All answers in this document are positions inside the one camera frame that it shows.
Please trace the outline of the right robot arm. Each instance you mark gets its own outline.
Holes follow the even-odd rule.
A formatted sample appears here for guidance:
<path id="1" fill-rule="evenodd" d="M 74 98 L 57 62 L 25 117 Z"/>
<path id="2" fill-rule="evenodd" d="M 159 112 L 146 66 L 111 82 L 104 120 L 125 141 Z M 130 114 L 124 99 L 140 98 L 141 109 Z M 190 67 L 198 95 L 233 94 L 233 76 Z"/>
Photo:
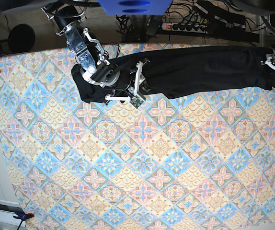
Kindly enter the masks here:
<path id="1" fill-rule="evenodd" d="M 68 49 L 76 55 L 78 63 L 72 68 L 72 75 L 82 101 L 105 104 L 120 101 L 138 108 L 146 100 L 142 92 L 150 90 L 142 74 L 149 60 L 117 64 L 109 59 L 107 51 L 92 37 L 89 28 L 81 26 L 85 12 L 76 10 L 77 6 L 87 9 L 99 5 L 77 0 L 0 0 L 0 12 L 40 8 L 45 13 L 59 29 L 56 34 L 65 36 Z"/>

